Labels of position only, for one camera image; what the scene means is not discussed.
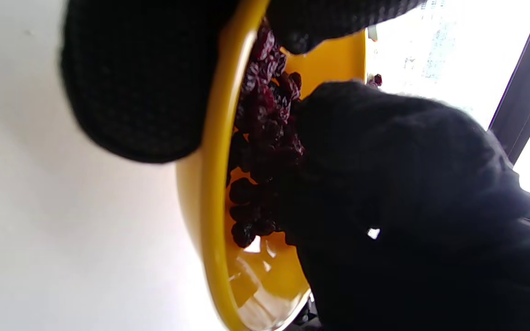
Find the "white wall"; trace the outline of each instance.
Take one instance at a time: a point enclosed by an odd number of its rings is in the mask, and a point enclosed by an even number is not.
[[[0,331],[222,329],[174,167],[78,130],[57,75],[61,0],[0,0]]]

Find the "bowl rim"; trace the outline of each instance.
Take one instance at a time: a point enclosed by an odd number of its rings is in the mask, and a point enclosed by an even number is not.
[[[248,329],[242,322],[229,283],[225,255],[225,174],[236,104],[244,71],[257,36],[257,28],[265,16],[269,0],[241,0],[234,16],[220,34],[219,57],[208,99],[206,124],[202,136],[204,162],[201,172],[200,236],[202,258],[212,300],[222,322],[231,331]],[[308,290],[300,303],[310,297]],[[286,327],[299,313],[295,309],[288,320],[277,327]]]

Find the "black glove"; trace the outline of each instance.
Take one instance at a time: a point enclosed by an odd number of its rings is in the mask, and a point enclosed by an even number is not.
[[[280,45],[305,54],[340,38],[398,17],[426,0],[271,0],[267,18]]]
[[[530,329],[530,193],[490,132],[356,81],[319,86],[297,129],[282,228],[325,329]]]
[[[192,153],[202,140],[219,31],[238,2],[69,0],[61,73],[84,132],[139,162]],[[420,2],[274,0],[268,14],[278,40],[304,53]]]

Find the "black sleeve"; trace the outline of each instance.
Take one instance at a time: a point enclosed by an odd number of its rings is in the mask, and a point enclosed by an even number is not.
[[[530,225],[472,257],[298,247],[326,330],[530,330]]]

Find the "yellow bowl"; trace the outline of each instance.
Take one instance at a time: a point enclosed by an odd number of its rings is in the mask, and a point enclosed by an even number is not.
[[[179,202],[190,237],[204,261],[213,302],[231,331],[282,330],[309,297],[294,247],[283,234],[246,249],[232,241],[225,190],[230,137],[242,76],[269,0],[242,0],[221,32],[219,63],[208,101],[201,148],[177,163]],[[321,82],[364,78],[364,33],[325,42],[288,59],[301,73],[303,96]],[[239,172],[233,177],[241,176]]]

